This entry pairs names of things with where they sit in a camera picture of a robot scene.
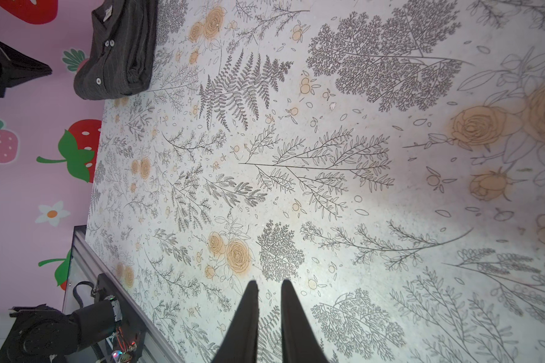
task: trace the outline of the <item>shirt tag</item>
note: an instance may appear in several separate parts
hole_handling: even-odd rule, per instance
[[[113,5],[109,6],[109,9],[105,10],[105,18],[103,18],[103,22],[111,17],[111,12],[113,12]]]

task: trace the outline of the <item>table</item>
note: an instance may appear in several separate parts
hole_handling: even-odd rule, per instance
[[[545,8],[167,0],[87,243],[187,362],[288,278],[332,362],[545,362]]]

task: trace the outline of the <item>white floral surface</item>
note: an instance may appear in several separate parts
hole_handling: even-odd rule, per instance
[[[289,278],[328,359],[545,362],[545,0],[163,0],[87,242],[187,362]]]

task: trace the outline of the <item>white flower with orange center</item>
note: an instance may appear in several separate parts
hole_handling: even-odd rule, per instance
[[[35,223],[49,222],[51,226],[57,227],[61,218],[64,218],[71,214],[68,210],[63,209],[63,201],[57,202],[54,206],[38,206],[38,210],[41,211],[41,215],[34,221]]]

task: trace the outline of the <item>pink backdrop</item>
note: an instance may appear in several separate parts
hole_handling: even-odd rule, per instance
[[[101,0],[59,0],[58,15],[45,25],[30,25],[0,7],[0,41],[48,64],[53,74],[7,89],[0,99],[0,120],[19,138],[18,157],[0,164],[0,309],[46,303],[60,309],[64,291],[56,286],[73,226],[86,224],[92,184],[73,178],[66,164],[39,164],[37,156],[62,159],[58,140],[74,122],[101,120],[103,101],[82,100],[73,91],[74,73],[63,51],[91,48],[91,11]],[[71,214],[57,227],[35,223],[40,204],[64,202]]]

